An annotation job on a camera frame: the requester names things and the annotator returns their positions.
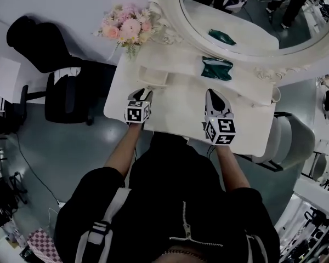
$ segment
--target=cable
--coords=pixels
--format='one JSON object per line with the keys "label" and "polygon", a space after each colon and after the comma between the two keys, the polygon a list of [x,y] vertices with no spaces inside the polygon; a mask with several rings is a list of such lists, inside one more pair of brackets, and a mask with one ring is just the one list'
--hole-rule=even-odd
{"label": "cable", "polygon": [[208,148],[208,150],[207,150],[207,153],[206,153],[206,157],[207,157],[207,158],[208,158],[209,150],[211,149],[212,146],[213,146],[213,145],[211,145],[211,146]]}
{"label": "cable", "polygon": [[215,149],[215,147],[212,148],[212,151],[211,151],[211,152],[209,153],[209,155],[208,155],[209,160],[211,160],[211,154],[212,154],[212,152],[214,151],[214,149]]}
{"label": "cable", "polygon": [[265,2],[265,3],[270,3],[271,1],[263,1],[263,0],[257,0],[259,2]]}
{"label": "cable", "polygon": [[50,222],[51,222],[51,214],[50,214],[50,210],[56,212],[56,214],[59,214],[56,210],[54,210],[53,208],[49,208],[49,224],[48,224],[48,232],[50,233]]}
{"label": "cable", "polygon": [[251,17],[251,15],[249,14],[249,12],[245,9],[245,6],[244,7],[242,7],[244,10],[245,10],[245,12],[246,12],[246,14],[248,15],[248,17],[250,18],[250,22],[252,22],[252,23],[254,23],[253,22],[253,20],[252,20],[252,17]]}
{"label": "cable", "polygon": [[40,183],[41,183],[42,185],[44,185],[45,188],[51,193],[51,195],[52,195],[52,196],[54,197],[54,199],[56,200],[57,204],[59,204],[60,202],[57,200],[57,198],[55,197],[54,193],[53,193],[53,192],[49,189],[49,187],[46,186],[45,183],[44,183],[44,182],[38,177],[38,175],[34,172],[34,170],[32,169],[31,165],[29,164],[29,162],[27,161],[27,159],[26,159],[25,156],[23,155],[22,150],[21,150],[20,139],[19,139],[19,137],[18,137],[18,133],[15,133],[15,134],[16,134],[16,136],[17,136],[18,150],[20,151],[20,153],[21,153],[23,159],[26,161],[26,163],[27,163],[29,169],[32,171],[32,173],[34,174],[34,176],[40,181]]}

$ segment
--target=zipper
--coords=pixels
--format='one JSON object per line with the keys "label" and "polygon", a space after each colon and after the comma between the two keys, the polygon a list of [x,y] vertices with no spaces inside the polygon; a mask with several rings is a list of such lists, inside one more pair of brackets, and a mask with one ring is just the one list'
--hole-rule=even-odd
{"label": "zipper", "polygon": [[173,239],[176,241],[190,241],[193,243],[197,244],[202,244],[210,247],[223,247],[222,244],[219,243],[204,243],[204,242],[199,242],[191,238],[191,227],[190,225],[186,222],[186,202],[183,201],[183,227],[185,231],[185,238],[177,238],[177,237],[170,237],[169,239]]}

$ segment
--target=pink flower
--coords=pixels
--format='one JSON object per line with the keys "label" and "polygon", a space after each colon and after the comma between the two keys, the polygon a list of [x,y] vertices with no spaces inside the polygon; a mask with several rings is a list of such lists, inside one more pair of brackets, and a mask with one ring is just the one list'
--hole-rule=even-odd
{"label": "pink flower", "polygon": [[129,19],[130,18],[130,16],[129,16],[129,14],[128,13],[126,13],[126,12],[121,12],[121,13],[119,13],[119,15],[118,15],[118,22],[120,22],[120,23],[124,23],[127,19]]}
{"label": "pink flower", "polygon": [[123,10],[128,14],[134,14],[139,11],[139,8],[134,4],[131,3],[123,7]]}
{"label": "pink flower", "polygon": [[103,36],[110,40],[118,39],[120,36],[120,30],[116,26],[104,26]]}
{"label": "pink flower", "polygon": [[107,22],[107,18],[104,17],[103,20],[102,20],[102,22],[101,22],[101,27],[104,27],[104,26],[106,26],[106,25],[108,25],[108,24],[109,24],[109,23]]}
{"label": "pink flower", "polygon": [[141,29],[144,31],[150,31],[152,29],[152,25],[150,21],[146,21],[141,25]]}
{"label": "pink flower", "polygon": [[139,34],[141,24],[136,19],[128,19],[123,23],[121,29],[128,37],[135,36]]}

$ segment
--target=pink flower bouquet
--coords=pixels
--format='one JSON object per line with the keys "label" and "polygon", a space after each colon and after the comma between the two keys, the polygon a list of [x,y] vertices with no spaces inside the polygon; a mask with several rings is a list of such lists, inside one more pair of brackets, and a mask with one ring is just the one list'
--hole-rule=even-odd
{"label": "pink flower bouquet", "polygon": [[96,35],[116,40],[116,49],[119,45],[127,48],[131,58],[135,56],[136,46],[145,43],[155,33],[151,20],[151,12],[147,8],[141,9],[134,4],[117,5],[105,14]]}

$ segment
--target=sleeve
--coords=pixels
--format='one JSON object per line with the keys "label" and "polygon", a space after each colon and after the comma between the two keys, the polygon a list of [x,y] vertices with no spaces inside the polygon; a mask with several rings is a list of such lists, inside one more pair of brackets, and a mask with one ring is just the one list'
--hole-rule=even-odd
{"label": "sleeve", "polygon": [[63,263],[75,262],[80,237],[104,217],[120,187],[124,178],[114,168],[94,169],[82,178],[56,221],[54,243]]}
{"label": "sleeve", "polygon": [[249,235],[256,235],[262,241],[268,263],[279,262],[279,236],[260,193],[252,188],[238,188],[228,193],[228,202],[236,223]]}

